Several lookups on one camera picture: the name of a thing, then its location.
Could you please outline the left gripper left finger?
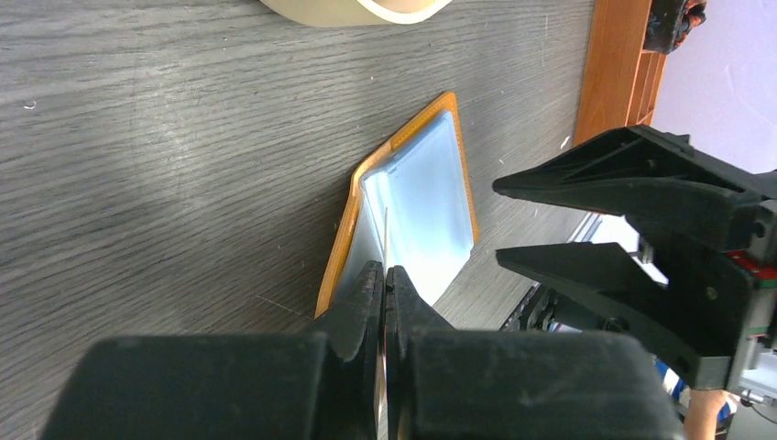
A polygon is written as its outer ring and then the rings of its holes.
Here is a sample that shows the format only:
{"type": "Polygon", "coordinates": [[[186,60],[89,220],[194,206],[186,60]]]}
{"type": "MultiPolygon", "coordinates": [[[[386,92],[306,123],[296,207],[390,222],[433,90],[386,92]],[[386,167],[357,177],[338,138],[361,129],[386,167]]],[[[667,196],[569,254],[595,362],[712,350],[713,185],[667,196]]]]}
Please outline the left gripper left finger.
{"type": "Polygon", "coordinates": [[[123,336],[93,345],[46,439],[374,439],[384,270],[295,334],[123,336]]]}

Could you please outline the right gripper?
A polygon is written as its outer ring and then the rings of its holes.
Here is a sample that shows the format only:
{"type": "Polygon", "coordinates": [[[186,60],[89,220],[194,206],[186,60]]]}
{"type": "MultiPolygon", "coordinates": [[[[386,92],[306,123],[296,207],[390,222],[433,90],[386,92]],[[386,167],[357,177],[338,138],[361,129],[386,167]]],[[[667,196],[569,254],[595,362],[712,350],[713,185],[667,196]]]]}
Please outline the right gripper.
{"type": "Polygon", "coordinates": [[[503,196],[626,216],[662,289],[617,244],[500,248],[498,265],[601,324],[590,346],[655,353],[688,386],[776,397],[776,174],[755,175],[650,126],[610,129],[494,180],[503,196]],[[683,347],[671,347],[671,324],[683,347]]]}

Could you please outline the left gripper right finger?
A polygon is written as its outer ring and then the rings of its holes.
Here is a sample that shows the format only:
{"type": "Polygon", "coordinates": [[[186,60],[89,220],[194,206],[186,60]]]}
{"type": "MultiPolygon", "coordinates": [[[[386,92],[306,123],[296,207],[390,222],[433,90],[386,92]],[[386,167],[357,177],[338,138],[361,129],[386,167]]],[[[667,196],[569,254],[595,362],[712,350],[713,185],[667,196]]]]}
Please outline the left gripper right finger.
{"type": "Polygon", "coordinates": [[[402,267],[385,298],[391,439],[681,439],[633,338],[453,328],[402,267]]]}

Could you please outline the orange leather card holder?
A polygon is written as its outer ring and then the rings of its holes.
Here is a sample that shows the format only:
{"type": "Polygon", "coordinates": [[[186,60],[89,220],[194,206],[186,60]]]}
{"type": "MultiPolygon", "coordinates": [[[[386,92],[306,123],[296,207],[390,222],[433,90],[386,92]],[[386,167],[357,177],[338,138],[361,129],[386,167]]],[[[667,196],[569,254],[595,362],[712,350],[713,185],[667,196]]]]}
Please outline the orange leather card holder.
{"type": "Polygon", "coordinates": [[[433,305],[478,239],[457,100],[445,92],[353,172],[315,313],[344,295],[369,260],[403,267],[433,305]]]}

